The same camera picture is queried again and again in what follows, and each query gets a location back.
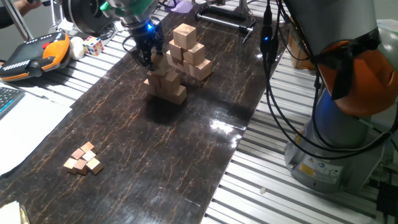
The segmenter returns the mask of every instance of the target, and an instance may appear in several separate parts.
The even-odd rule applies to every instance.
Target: orange controller
[[[43,72],[65,67],[69,59],[69,36],[62,32],[48,34],[18,46],[0,67],[0,79],[12,82],[39,77]]]

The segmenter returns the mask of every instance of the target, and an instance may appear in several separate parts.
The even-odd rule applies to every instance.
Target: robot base
[[[379,136],[358,121],[351,122],[352,116],[342,113],[330,100],[327,91],[322,94],[318,102],[317,112],[318,130],[325,140],[334,146],[355,150],[368,145]],[[304,126],[303,135],[312,142],[324,146],[314,133],[312,119]],[[316,156],[339,157],[349,154],[321,150],[299,136],[295,138],[295,142]],[[285,147],[285,162],[292,176],[313,190],[357,192],[368,181],[388,150],[391,150],[391,147],[384,142],[357,156],[324,160],[309,156],[289,141]]]
[[[313,123],[310,120],[304,127],[303,134],[311,141],[320,144],[315,139],[312,126]],[[318,153],[319,149],[298,136],[296,142],[305,150],[318,156],[336,157],[345,155],[326,151],[320,154]],[[285,147],[285,162],[292,176],[301,184],[313,190],[329,193],[343,190],[358,192],[379,164],[384,154],[385,145],[384,143],[371,151],[346,159],[323,160],[309,156],[291,142],[288,142]]]

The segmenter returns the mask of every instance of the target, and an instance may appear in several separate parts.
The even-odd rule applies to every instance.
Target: stacked wooden blocks
[[[147,73],[144,82],[146,92],[181,105],[187,97],[187,89],[181,86],[180,75],[168,70],[169,65],[163,55],[153,54],[151,59],[157,70]]]
[[[103,169],[97,160],[96,149],[90,142],[72,153],[72,158],[69,158],[63,166],[69,173],[81,175],[86,175],[89,170],[96,175]]]
[[[211,73],[211,61],[205,59],[205,46],[197,43],[196,28],[181,24],[173,30],[166,53],[169,65],[192,77],[203,80]]]

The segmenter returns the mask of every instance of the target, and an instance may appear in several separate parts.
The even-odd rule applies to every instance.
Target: table surface
[[[182,22],[195,26],[213,61],[202,82],[181,73],[188,93],[182,106],[147,95],[145,71],[125,56],[0,179],[0,207],[17,200],[32,223],[199,223],[266,80],[261,19],[242,44],[237,30],[193,15],[170,13],[162,21],[165,43]],[[87,141],[104,169],[66,173],[63,163]]]

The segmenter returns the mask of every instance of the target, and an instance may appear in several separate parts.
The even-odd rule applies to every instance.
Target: rubik's cube
[[[98,56],[103,50],[104,46],[100,38],[89,36],[84,42],[83,46],[88,55]]]

